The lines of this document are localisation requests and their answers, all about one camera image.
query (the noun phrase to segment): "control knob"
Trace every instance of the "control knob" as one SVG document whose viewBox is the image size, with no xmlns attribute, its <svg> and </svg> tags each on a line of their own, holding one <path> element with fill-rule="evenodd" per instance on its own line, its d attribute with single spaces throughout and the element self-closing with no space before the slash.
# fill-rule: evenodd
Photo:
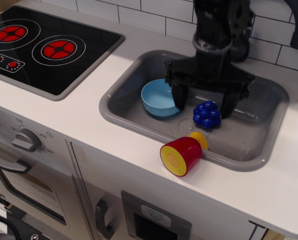
<svg viewBox="0 0 298 240">
<path fill-rule="evenodd" d="M 12 61 L 9 63 L 10 68 L 16 68 L 18 66 L 18 63 L 16 61 Z"/>
<path fill-rule="evenodd" d="M 28 152 L 34 152 L 42 144 L 40 139 L 30 130 L 23 128 L 15 136 L 13 146 Z"/>
</svg>

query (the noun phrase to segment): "light blue bowl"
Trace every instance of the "light blue bowl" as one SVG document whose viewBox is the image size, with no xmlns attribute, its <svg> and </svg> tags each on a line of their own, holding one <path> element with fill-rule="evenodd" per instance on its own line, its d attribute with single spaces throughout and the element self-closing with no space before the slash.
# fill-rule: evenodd
<svg viewBox="0 0 298 240">
<path fill-rule="evenodd" d="M 144 108 L 152 115 L 171 116 L 180 110 L 175 106 L 171 87 L 164 79 L 157 79 L 146 84 L 141 91 Z"/>
</svg>

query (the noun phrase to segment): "white cabinet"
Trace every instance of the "white cabinet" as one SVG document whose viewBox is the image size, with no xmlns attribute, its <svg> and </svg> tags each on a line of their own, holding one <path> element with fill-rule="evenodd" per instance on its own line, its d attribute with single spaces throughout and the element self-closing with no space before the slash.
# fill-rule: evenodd
<svg viewBox="0 0 298 240">
<path fill-rule="evenodd" d="M 191 223 L 190 240 L 261 240 L 265 233 L 266 228 L 181 184 L 98 149 L 75 143 L 72 147 L 93 215 L 100 199 L 107 203 L 105 223 L 115 231 L 113 240 L 133 239 L 128 236 L 121 191 Z"/>
</svg>

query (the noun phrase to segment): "stovetop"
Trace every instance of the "stovetop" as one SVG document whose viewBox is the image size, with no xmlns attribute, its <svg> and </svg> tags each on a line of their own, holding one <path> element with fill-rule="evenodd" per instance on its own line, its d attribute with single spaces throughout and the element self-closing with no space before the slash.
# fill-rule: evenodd
<svg viewBox="0 0 298 240">
<path fill-rule="evenodd" d="M 123 40 L 114 32 L 13 6 L 0 14 L 0 80 L 59 101 Z"/>
</svg>

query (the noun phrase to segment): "oven handle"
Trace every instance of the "oven handle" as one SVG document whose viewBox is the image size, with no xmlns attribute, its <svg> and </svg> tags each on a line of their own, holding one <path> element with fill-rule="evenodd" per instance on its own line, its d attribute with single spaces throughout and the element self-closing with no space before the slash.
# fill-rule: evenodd
<svg viewBox="0 0 298 240">
<path fill-rule="evenodd" d="M 114 230 L 111 226 L 105 226 L 104 216 L 108 211 L 107 203 L 100 199 L 98 204 L 95 206 L 95 226 L 98 233 L 105 239 L 110 240 L 114 234 Z"/>
<path fill-rule="evenodd" d="M 0 157 L 0 169 L 16 174 L 26 174 L 31 169 L 31 166 L 21 159 L 16 162 L 9 162 Z"/>
</svg>

